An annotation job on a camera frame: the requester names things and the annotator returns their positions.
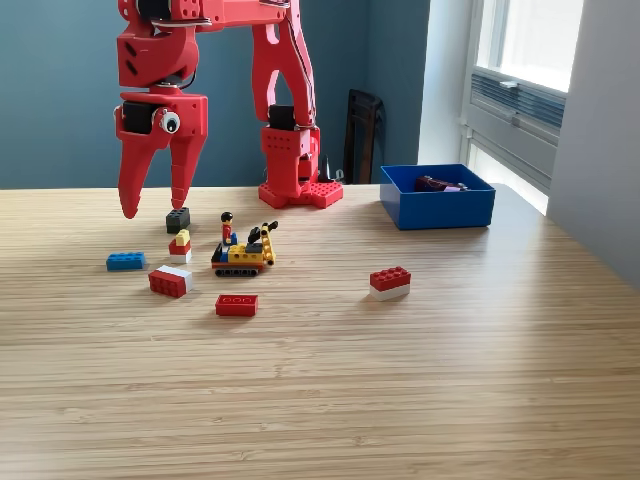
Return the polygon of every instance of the blue wall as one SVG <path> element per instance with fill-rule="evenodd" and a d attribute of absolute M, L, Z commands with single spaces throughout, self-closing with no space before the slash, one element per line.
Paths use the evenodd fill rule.
<path fill-rule="evenodd" d="M 376 166 L 418 161 L 428 23 L 429 0 L 370 0 L 366 89 L 382 99 L 387 117 Z"/>
<path fill-rule="evenodd" d="M 114 1 L 6 2 L 0 58 L 10 88 L 2 93 L 0 188 L 113 187 L 120 143 L 115 39 L 126 24 Z M 316 74 L 323 152 L 342 162 L 348 91 L 366 75 L 367 0 L 302 0 L 303 26 Z M 210 137 L 194 185 L 257 185 L 265 161 L 251 92 L 248 28 L 200 35 L 198 78 L 189 92 L 210 99 Z M 170 182 L 168 152 L 152 163 L 147 186 Z"/>

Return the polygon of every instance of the blue lego brick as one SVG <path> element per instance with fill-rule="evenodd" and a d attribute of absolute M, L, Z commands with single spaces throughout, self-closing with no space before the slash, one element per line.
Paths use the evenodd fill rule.
<path fill-rule="evenodd" d="M 222 239 L 222 243 L 224 244 L 225 247 L 230 247 L 232 245 L 237 245 L 238 244 L 238 235 L 236 235 L 236 233 L 232 233 L 231 234 L 231 243 L 227 243 L 227 241 L 223 238 Z"/>
<path fill-rule="evenodd" d="M 418 177 L 457 184 L 466 192 L 415 192 Z M 380 200 L 400 230 L 486 227 L 491 224 L 495 189 L 464 165 L 383 166 Z"/>
<path fill-rule="evenodd" d="M 144 253 L 112 253 L 107 258 L 107 270 L 110 272 L 121 270 L 142 270 L 146 261 Z"/>

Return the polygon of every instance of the yellow lego brick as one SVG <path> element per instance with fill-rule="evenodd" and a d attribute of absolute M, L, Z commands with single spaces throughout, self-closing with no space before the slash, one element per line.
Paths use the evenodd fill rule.
<path fill-rule="evenodd" d="M 246 248 L 246 243 L 229 247 L 229 263 L 262 263 L 262 254 L 247 253 Z"/>
<path fill-rule="evenodd" d="M 276 263 L 276 252 L 273 251 L 271 246 L 271 235 L 269 235 L 269 230 L 266 230 L 266 235 L 262 237 L 262 254 L 264 256 L 264 262 L 267 265 L 275 265 Z"/>
<path fill-rule="evenodd" d="M 178 247 L 186 247 L 190 241 L 189 230 L 180 230 L 180 233 L 176 235 L 176 245 Z"/>

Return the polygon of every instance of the black chair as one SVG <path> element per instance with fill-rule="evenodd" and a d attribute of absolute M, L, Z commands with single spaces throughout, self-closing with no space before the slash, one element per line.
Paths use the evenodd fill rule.
<path fill-rule="evenodd" d="M 362 154 L 360 156 L 358 182 L 371 183 L 373 173 L 373 152 L 377 133 L 384 125 L 384 105 L 375 95 L 359 90 L 349 91 L 349 110 L 347 112 L 347 133 L 344 145 L 344 183 L 352 185 L 355 182 L 357 168 L 356 160 L 356 132 L 361 127 L 364 130 Z"/>

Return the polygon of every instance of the red robot arm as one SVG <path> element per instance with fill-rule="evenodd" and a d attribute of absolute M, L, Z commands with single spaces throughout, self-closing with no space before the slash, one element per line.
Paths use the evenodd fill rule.
<path fill-rule="evenodd" d="M 148 89 L 123 93 L 115 111 L 123 144 L 118 190 L 126 217 L 137 213 L 155 152 L 167 147 L 172 204 L 184 204 L 207 138 L 208 106 L 206 97 L 185 94 L 181 85 L 196 72 L 196 34 L 235 26 L 253 27 L 256 112 L 269 124 L 261 136 L 268 178 L 260 198 L 274 208 L 326 208 L 342 198 L 342 186 L 318 174 L 320 130 L 299 0 L 118 0 L 118 7 L 129 22 L 117 42 L 120 85 Z M 275 104 L 279 73 L 291 89 L 293 108 Z"/>

